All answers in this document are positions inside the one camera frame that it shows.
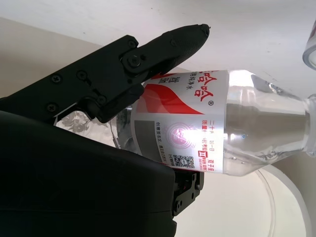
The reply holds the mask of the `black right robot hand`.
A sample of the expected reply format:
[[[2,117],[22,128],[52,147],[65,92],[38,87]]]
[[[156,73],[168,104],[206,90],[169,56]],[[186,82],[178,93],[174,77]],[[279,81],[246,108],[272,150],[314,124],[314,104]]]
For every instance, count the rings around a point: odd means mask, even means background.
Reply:
[[[206,42],[184,26],[144,46],[126,35],[0,100],[0,234],[3,237],[172,237],[174,217],[200,194],[204,175],[58,128],[74,111],[105,123]]]

